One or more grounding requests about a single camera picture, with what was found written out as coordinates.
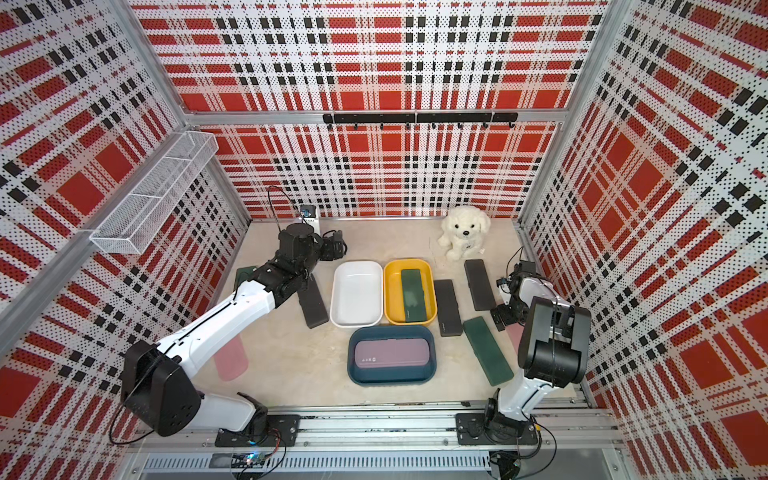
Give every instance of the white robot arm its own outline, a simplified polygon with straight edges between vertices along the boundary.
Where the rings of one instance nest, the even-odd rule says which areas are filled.
[[[497,284],[507,302],[497,307],[506,310],[502,317],[509,324],[524,325],[518,371],[488,399],[485,412],[488,436],[509,439],[521,436],[530,425],[531,411],[546,395],[584,378],[591,314],[558,295],[532,262],[521,261]]]
[[[255,400],[243,394],[241,399],[203,394],[191,379],[245,327],[306,288],[322,238],[310,225],[293,223],[280,231],[278,239],[275,257],[223,302],[157,344],[139,341],[125,353],[123,403],[158,435],[184,428],[239,432],[257,410],[266,418],[266,408]]]

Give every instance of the beige floor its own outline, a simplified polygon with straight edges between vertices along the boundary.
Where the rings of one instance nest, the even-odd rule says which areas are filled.
[[[437,244],[439,220],[322,220],[323,231],[343,230],[349,252],[342,260],[320,262],[315,271],[326,308],[330,307],[333,272],[349,260],[375,260],[382,266],[396,258],[427,260],[436,279],[452,279],[462,319],[485,318],[512,369],[517,356],[505,332],[497,332],[489,312],[475,312],[463,262],[445,259]],[[493,220],[486,237],[485,261],[492,285],[504,276],[509,257],[520,243],[509,219]],[[260,265],[277,248],[274,223],[253,223],[227,278],[222,298],[232,292],[236,268]],[[496,293],[497,301],[501,298]],[[340,406],[392,402],[441,402],[480,400],[493,394],[466,336],[441,337],[437,320],[429,327],[435,337],[437,373],[418,386],[362,387],[346,373],[347,347],[354,329],[328,322],[308,329],[296,296],[246,328],[240,338],[247,353],[248,370],[232,381],[219,378],[209,361],[194,378],[202,390],[234,395],[244,392],[267,406]],[[559,392],[574,395],[573,389]]]

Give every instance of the perforated metal panel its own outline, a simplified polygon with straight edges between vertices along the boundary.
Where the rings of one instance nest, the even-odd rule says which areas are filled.
[[[243,233],[204,170],[143,255],[85,262],[0,364],[0,477],[111,477],[121,355],[205,312]]]
[[[768,475],[768,3],[632,2],[526,227],[650,478]]]
[[[191,111],[560,108],[607,1],[131,0]]]
[[[0,310],[176,126],[106,2],[0,12]]]
[[[270,470],[281,455],[263,465]],[[215,472],[230,468],[231,455],[210,453],[153,453],[143,473]],[[289,452],[277,472],[478,472],[488,471],[487,451],[464,452]],[[248,472],[262,471],[257,468]]]
[[[443,215],[456,204],[516,217],[555,124],[205,127],[253,217],[271,215],[280,185],[323,216]],[[295,215],[273,196],[278,215]]]

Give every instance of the blue tray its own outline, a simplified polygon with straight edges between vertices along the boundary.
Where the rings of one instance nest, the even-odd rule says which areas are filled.
[[[424,339],[429,344],[429,361],[423,366],[393,366],[361,369],[355,365],[355,346],[363,340]],[[435,337],[421,325],[381,325],[358,329],[349,339],[346,371],[361,386],[418,385],[429,381],[437,370]]]

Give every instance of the small electronic device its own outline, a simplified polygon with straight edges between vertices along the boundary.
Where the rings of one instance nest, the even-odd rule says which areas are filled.
[[[467,260],[464,262],[464,271],[467,273],[469,292],[472,294],[475,311],[481,312],[496,307],[496,298],[493,297],[488,272],[485,271],[485,262]]]
[[[320,219],[317,216],[317,207],[314,205],[299,205],[301,217],[320,235]]]
[[[326,304],[323,302],[323,296],[320,295],[320,288],[317,286],[314,275],[310,275],[306,290],[299,290],[298,295],[299,305],[301,305],[301,311],[304,313],[304,321],[310,329],[328,321],[328,310],[326,310]]]
[[[361,369],[424,366],[428,361],[425,339],[363,340],[355,345],[355,365]]]
[[[440,324],[440,336],[459,336],[462,334],[462,318],[458,314],[456,292],[453,280],[435,280],[437,297],[437,321]]]

